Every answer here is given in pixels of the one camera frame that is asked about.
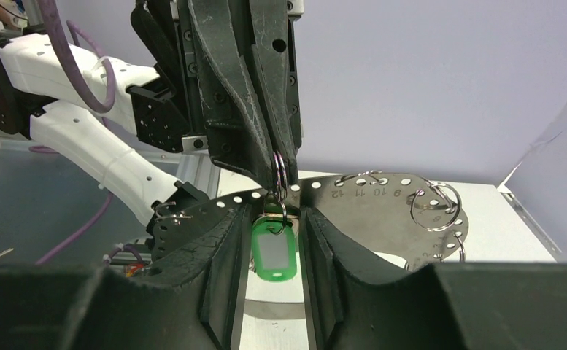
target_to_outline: gray wall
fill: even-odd
[[[506,185],[567,261],[567,105]]]
[[[499,183],[567,101],[567,0],[305,2],[303,169]],[[109,54],[153,62],[133,1],[58,3]]]

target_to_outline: green key tag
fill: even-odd
[[[255,273],[264,281],[283,282],[296,275],[296,239],[294,230],[285,226],[279,235],[282,219],[260,217],[253,223],[251,251]]]

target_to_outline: table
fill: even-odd
[[[333,175],[301,171],[301,178]],[[469,262],[553,263],[555,259],[520,219],[495,186],[450,182],[460,193],[470,229],[465,242]],[[221,171],[217,195],[258,188],[245,176]],[[397,257],[387,260],[403,266]],[[458,254],[445,261],[457,262]],[[308,349],[300,273],[291,281],[273,284],[253,273],[247,285],[241,350]]]

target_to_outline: metal plate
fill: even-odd
[[[442,232],[428,232],[414,223],[410,205],[419,189],[425,191],[414,208],[419,223],[436,228],[452,219],[452,214],[445,211],[445,203],[439,202],[441,198],[419,176],[352,175],[344,177],[348,180],[343,185],[338,182],[341,178],[337,175],[301,180],[289,190],[288,211],[297,215],[301,205],[318,208],[341,232],[367,249],[405,259],[409,271],[456,252],[459,248],[456,233],[462,241],[466,240],[468,217],[463,210],[456,225]],[[160,259],[198,233],[212,229],[228,211],[243,203],[252,204],[257,217],[262,214],[265,195],[262,189],[233,193],[182,211],[187,218],[179,222],[162,219],[153,231],[156,238],[153,258]]]

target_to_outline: bolt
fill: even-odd
[[[225,102],[225,95],[223,95],[222,93],[215,93],[215,102],[218,104]]]
[[[193,142],[193,146],[197,149],[200,149],[204,146],[204,142],[200,139],[197,139]]]

